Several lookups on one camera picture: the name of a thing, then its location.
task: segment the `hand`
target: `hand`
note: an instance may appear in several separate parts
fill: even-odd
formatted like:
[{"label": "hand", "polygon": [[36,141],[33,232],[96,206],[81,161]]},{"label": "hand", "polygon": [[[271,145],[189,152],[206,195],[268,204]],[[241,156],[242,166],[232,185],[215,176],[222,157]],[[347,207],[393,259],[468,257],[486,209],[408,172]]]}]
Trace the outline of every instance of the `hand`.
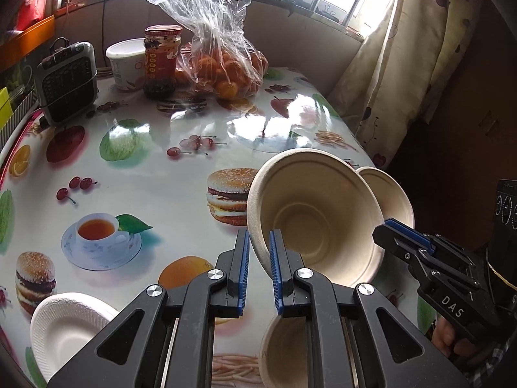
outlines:
[{"label": "hand", "polygon": [[[451,345],[456,339],[456,331],[444,317],[440,317],[433,331],[432,343],[447,358],[451,355]],[[462,358],[472,358],[469,365],[480,363],[492,352],[493,345],[475,346],[466,338],[459,340],[453,348],[455,354]]]}]

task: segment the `white curtain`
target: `white curtain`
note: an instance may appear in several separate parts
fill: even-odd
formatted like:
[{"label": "white curtain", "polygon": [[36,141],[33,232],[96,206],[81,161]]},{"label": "white curtain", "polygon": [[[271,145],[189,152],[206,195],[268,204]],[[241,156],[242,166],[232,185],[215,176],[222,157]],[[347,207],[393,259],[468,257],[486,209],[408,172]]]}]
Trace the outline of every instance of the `white curtain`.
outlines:
[{"label": "white curtain", "polygon": [[327,98],[377,167],[427,122],[475,29],[482,0],[392,0]]}]

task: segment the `red jar lid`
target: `red jar lid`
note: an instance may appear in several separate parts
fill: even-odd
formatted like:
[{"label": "red jar lid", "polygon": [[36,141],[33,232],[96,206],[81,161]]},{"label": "red jar lid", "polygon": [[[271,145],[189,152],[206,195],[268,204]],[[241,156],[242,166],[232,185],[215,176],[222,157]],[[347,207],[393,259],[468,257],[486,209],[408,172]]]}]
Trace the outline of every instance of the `red jar lid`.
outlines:
[{"label": "red jar lid", "polygon": [[148,36],[156,37],[156,36],[170,36],[170,35],[179,35],[182,33],[183,28],[179,25],[156,25],[149,26],[145,30],[145,34]]}]

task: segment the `sauce jar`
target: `sauce jar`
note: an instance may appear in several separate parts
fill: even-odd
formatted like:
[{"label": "sauce jar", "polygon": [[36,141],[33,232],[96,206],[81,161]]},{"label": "sauce jar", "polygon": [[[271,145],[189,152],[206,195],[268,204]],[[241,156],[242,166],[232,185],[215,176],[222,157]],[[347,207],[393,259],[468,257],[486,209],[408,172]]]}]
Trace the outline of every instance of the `sauce jar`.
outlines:
[{"label": "sauce jar", "polygon": [[182,29],[178,25],[157,25],[145,30],[144,93],[150,99],[162,100],[174,92]]}]

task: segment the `silver screw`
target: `silver screw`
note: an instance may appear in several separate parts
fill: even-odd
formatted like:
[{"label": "silver screw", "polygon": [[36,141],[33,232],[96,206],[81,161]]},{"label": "silver screw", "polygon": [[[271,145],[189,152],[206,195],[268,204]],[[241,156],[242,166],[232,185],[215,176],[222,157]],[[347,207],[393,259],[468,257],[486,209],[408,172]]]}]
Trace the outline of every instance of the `silver screw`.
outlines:
[{"label": "silver screw", "polygon": [[210,270],[207,273],[207,275],[208,275],[208,278],[211,280],[219,280],[224,276],[224,273],[221,270],[214,268],[213,270]]},{"label": "silver screw", "polygon": [[300,268],[296,274],[302,279],[310,279],[314,275],[310,268]]},{"label": "silver screw", "polygon": [[359,292],[363,295],[371,295],[375,289],[372,285],[369,285],[368,283],[363,283],[359,285]]},{"label": "silver screw", "polygon": [[164,290],[161,286],[152,285],[147,288],[147,294],[150,297],[160,296]]}]

